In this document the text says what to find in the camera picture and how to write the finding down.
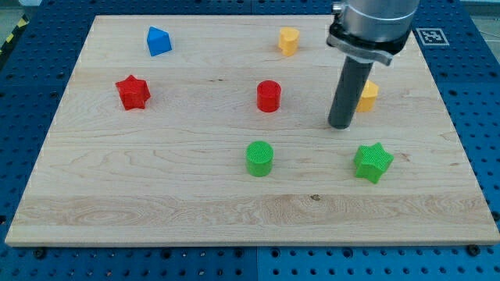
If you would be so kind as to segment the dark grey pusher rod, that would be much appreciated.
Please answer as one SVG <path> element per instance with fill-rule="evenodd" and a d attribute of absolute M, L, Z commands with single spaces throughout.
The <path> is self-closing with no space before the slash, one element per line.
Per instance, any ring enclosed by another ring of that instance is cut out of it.
<path fill-rule="evenodd" d="M 345 58 L 327 119 L 333 128 L 343 130 L 350 126 L 372 67 L 371 62 Z"/>

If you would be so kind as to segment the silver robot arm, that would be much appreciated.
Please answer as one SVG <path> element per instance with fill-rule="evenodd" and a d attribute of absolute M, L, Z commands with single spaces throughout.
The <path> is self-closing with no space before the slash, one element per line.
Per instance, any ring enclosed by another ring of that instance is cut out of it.
<path fill-rule="evenodd" d="M 332 3 L 334 21 L 328 46 L 346 54 L 328 123 L 350 126 L 375 62 L 390 65 L 409 37 L 419 0 L 340 0 Z"/>

